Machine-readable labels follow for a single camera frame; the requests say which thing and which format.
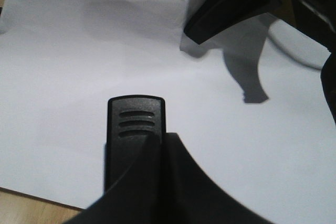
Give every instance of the white paper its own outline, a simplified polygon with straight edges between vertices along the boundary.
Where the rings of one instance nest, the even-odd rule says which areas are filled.
[[[202,1],[6,0],[0,187],[87,207],[102,194],[107,101],[149,94],[242,204],[275,223],[333,223],[335,127],[319,71],[297,63],[319,68],[328,52],[268,15],[197,46],[182,29]],[[269,100],[247,104],[223,55],[254,62],[261,49]]]

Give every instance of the wooden table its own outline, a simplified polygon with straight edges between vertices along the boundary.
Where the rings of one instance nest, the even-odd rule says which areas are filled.
[[[61,224],[81,209],[0,189],[0,223]]]

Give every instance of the white sheet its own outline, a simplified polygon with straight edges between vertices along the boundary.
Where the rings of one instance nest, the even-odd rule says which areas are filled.
[[[267,39],[270,99],[246,104],[223,62],[223,49],[248,60],[265,22],[300,60],[321,66],[328,52],[268,15],[193,45],[182,28],[202,1],[6,0],[0,186],[87,207],[102,194],[107,101],[151,94],[166,100],[167,130],[241,203],[276,223],[334,223],[335,127],[320,73]]]

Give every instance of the groove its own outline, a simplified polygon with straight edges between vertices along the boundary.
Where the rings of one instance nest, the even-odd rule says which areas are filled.
[[[128,112],[122,112],[119,114],[121,118],[128,118],[131,116],[147,116],[147,117],[154,117],[154,113],[149,111],[128,111]]]
[[[151,134],[151,131],[145,131],[145,130],[135,130],[135,131],[123,131],[119,133],[120,137],[126,137],[126,136],[145,136]]]
[[[154,127],[155,123],[150,121],[143,121],[143,120],[137,120],[137,121],[126,121],[119,123],[120,127],[128,127],[128,126],[150,126]]]

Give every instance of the curved black plastic part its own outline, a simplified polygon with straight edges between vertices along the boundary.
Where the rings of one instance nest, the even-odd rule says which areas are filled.
[[[177,134],[164,132],[163,99],[147,96],[111,99],[108,126],[112,129],[108,137],[116,139],[108,138],[108,142],[124,140],[119,139],[123,129],[118,125],[124,122],[120,118],[124,119],[123,113],[130,115],[133,111],[158,116],[154,120],[157,129],[127,136],[137,141],[136,145],[127,141],[124,145],[109,146],[114,148],[110,155],[115,155],[109,161],[115,163],[108,166],[117,169],[121,164],[124,170],[113,184],[107,184],[109,189],[96,203],[66,224],[270,224],[213,183]],[[119,151],[128,157],[127,162]]]
[[[157,224],[270,224],[222,191],[196,164],[176,133],[162,144]]]
[[[324,96],[336,123],[336,56],[331,54],[321,71]]]

